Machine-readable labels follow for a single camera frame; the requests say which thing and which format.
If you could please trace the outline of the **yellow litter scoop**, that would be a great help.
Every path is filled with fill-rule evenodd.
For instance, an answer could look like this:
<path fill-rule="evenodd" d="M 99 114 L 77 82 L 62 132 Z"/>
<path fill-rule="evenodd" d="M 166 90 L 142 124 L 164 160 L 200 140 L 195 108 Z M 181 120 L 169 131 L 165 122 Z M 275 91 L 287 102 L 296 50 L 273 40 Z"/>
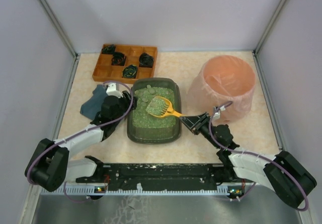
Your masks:
<path fill-rule="evenodd" d="M 185 115 L 177 112 L 171 101 L 161 96 L 155 96 L 146 108 L 146 112 L 153 117 L 165 118 L 174 116 L 177 118 L 184 117 Z"/>

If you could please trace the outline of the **dark grey litter box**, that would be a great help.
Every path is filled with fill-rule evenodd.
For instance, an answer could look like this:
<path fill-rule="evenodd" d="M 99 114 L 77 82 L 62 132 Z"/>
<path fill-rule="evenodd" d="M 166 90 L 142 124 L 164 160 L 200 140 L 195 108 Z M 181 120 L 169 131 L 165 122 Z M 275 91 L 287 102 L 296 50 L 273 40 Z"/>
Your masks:
<path fill-rule="evenodd" d="M 136 83 L 132 87 L 132 91 L 134 93 L 135 90 L 145 88 L 147 85 L 173 90 L 175 95 L 175 103 L 173 107 L 176 111 L 181 112 L 180 89 L 173 80 L 168 78 L 141 79 L 136 81 Z M 181 123 L 178 118 L 175 117 L 176 124 L 173 127 L 160 129 L 138 128 L 133 126 L 133 111 L 129 113 L 127 119 L 127 135 L 131 141 L 146 144 L 161 144 L 173 142 L 181 136 Z"/>

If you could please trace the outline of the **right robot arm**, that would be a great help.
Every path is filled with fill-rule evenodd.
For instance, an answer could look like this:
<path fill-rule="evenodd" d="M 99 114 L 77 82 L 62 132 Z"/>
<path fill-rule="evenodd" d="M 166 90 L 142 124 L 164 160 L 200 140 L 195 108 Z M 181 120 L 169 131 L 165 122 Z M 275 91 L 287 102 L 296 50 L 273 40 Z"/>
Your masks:
<path fill-rule="evenodd" d="M 317 182 L 291 153 L 280 151 L 276 155 L 263 155 L 242 148 L 233 141 L 228 125 L 212 125 L 207 113 L 179 119 L 193 134 L 203 135 L 219 150 L 217 156 L 234 176 L 272 190 L 294 209 L 308 209 L 307 197 Z"/>

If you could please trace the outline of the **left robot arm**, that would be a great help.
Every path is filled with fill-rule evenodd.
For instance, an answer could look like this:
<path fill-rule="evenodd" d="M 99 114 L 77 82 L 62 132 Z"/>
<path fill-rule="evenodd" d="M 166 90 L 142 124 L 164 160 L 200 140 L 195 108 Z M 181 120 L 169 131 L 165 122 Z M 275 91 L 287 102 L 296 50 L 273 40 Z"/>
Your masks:
<path fill-rule="evenodd" d="M 107 96 L 85 129 L 63 139 L 42 139 L 25 169 L 28 182 L 53 192 L 66 182 L 94 176 L 101 169 L 101 161 L 89 156 L 73 161 L 72 157 L 109 138 L 135 107 L 132 91 L 123 91 L 121 97 Z"/>

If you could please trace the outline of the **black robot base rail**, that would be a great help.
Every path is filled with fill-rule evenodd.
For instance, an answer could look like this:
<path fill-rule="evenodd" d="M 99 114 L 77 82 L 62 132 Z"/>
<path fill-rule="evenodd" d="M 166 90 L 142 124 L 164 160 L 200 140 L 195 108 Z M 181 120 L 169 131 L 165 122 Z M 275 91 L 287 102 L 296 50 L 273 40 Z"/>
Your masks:
<path fill-rule="evenodd" d="M 99 164 L 90 177 L 77 183 L 103 183 L 110 191 L 208 191 L 223 183 L 240 183 L 232 170 L 223 164 Z"/>

